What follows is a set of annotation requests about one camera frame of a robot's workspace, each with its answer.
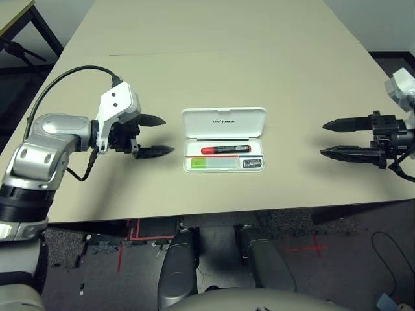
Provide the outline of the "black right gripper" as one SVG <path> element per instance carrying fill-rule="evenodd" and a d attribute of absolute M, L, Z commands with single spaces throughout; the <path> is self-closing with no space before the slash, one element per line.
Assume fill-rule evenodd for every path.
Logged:
<path fill-rule="evenodd" d="M 395 159 L 414 148 L 414 129 L 394 115 L 381 115 L 374 111 L 369 117 L 341 118 L 322 126 L 325 130 L 339 133 L 373 131 L 371 148 L 358 146 L 334 146 L 320 151 L 323 156 L 349 163 L 373 164 L 386 168 L 386 161 Z"/>

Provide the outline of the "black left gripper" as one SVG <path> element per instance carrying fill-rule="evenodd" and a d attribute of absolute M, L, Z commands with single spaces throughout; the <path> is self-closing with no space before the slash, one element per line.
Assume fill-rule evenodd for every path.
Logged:
<path fill-rule="evenodd" d="M 155 127 L 166 124 L 160 117 L 148 114 L 140 114 L 125 122 L 116 122 L 112 125 L 109 134 L 109 149 L 116 152 L 132 153 L 135 159 L 150 159 L 161 157 L 174 151 L 173 147 L 165 145 L 153 145 L 142 148 L 136 137 L 140 134 L 140 126 Z"/>

